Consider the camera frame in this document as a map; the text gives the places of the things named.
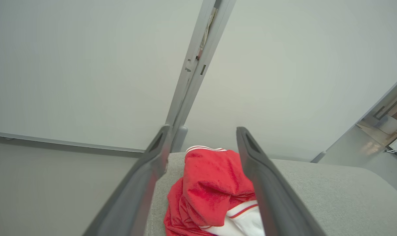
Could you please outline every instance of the gray upholstered bench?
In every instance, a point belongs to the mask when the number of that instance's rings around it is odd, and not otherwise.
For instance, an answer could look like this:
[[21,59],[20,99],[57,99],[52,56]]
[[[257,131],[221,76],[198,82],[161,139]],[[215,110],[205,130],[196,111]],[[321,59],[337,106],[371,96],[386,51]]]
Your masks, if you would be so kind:
[[[163,219],[171,186],[183,175],[185,153],[169,155],[156,183],[146,236],[165,236]],[[397,191],[357,167],[272,160],[328,236],[397,236]]]

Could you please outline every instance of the red fabric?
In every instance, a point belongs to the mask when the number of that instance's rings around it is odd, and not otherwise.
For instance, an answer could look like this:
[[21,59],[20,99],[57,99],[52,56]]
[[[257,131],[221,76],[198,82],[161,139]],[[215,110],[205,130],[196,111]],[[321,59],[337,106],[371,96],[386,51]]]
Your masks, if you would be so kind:
[[256,200],[234,151],[196,149],[185,156],[184,176],[168,194],[167,236],[213,235],[199,226],[222,226],[227,211]]

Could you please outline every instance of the crumpled red jacket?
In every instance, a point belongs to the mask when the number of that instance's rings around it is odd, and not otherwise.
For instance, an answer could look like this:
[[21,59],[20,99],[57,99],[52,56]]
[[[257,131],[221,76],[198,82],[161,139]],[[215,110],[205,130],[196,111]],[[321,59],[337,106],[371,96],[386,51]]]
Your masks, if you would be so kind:
[[229,209],[256,200],[239,154],[193,146],[185,155],[184,176],[168,194],[167,236],[213,235],[199,226],[223,226]]

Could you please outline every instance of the red and white garment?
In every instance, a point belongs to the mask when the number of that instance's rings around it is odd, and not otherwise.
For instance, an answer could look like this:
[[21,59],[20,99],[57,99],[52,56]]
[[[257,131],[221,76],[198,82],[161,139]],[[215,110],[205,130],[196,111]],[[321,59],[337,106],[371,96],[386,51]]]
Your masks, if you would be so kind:
[[264,236],[254,187],[234,151],[187,149],[184,176],[168,202],[167,236]]

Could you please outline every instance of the gray sofa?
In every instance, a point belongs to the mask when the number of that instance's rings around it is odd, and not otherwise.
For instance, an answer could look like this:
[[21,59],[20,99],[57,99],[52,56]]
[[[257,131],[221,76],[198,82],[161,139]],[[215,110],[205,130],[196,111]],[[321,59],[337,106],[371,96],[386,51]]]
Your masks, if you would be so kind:
[[[171,186],[183,175],[185,153],[171,153],[158,180],[146,236],[165,236],[163,219]],[[272,160],[328,236],[397,236],[397,191],[357,167]]]

